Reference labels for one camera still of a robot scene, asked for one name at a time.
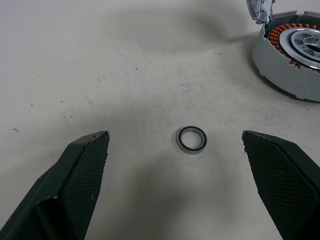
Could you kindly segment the round grey metal flange disc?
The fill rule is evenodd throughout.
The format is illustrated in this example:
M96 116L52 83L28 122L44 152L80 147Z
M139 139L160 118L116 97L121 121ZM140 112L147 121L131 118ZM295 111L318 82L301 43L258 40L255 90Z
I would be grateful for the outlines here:
M256 24L268 24L273 15L276 0L246 0L251 18Z

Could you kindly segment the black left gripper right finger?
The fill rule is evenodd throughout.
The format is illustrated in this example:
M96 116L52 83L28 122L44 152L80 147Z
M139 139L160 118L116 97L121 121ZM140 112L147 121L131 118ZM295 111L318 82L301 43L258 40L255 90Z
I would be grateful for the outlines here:
M320 167L295 143L242 133L258 194L283 240L320 240Z

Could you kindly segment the grey motor housing copper windings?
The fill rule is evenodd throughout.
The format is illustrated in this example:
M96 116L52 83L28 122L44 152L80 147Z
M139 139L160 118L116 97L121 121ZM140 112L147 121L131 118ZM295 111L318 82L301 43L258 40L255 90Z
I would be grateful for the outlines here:
M249 12L262 24L252 50L260 75L298 99L320 102L320 13Z

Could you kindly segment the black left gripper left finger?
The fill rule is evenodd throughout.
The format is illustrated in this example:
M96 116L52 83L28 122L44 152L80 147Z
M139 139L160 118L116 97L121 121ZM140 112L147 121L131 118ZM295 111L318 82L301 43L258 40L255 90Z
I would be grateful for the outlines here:
M110 135L71 142L0 230L0 240L84 240L101 190Z

